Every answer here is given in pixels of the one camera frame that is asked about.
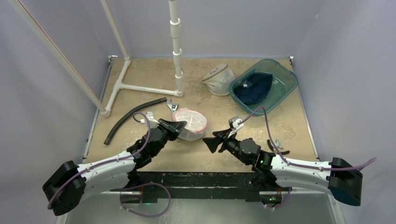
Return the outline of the pink-trimmed mesh laundry bag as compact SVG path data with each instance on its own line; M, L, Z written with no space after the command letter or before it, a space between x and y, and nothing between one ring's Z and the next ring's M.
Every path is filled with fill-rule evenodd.
M207 118L194 110L181 108L172 115L173 121L186 121L186 125L178 138L186 141L194 141L203 138L207 128Z

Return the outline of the teal plastic bin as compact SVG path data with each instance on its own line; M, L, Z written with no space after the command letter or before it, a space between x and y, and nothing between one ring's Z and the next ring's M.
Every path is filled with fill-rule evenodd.
M265 72L273 75L273 82L267 97L258 104L245 105L234 94L233 88L241 84L243 79L255 72ZM297 76L273 59L262 59L248 70L237 77L230 85L230 94L232 99L245 112L251 114L257 107L263 106L267 113L270 113L278 106L294 89L298 86Z

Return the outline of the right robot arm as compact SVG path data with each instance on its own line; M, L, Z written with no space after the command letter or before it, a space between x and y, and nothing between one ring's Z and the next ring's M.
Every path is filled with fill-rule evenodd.
M362 173L342 158L332 161L283 160L280 155L266 152L252 138L236 139L230 130L213 132L203 138L211 153L228 151L258 174L257 182L266 189L303 188L332 195L337 201L360 206Z

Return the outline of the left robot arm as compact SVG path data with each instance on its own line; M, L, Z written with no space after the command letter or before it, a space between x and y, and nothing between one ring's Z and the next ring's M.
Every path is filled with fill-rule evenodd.
M133 172L149 164L168 141L176 140L186 124L160 119L156 127L115 156L86 164L64 162L42 187L49 201L47 208L60 216L96 194L137 189L139 178Z

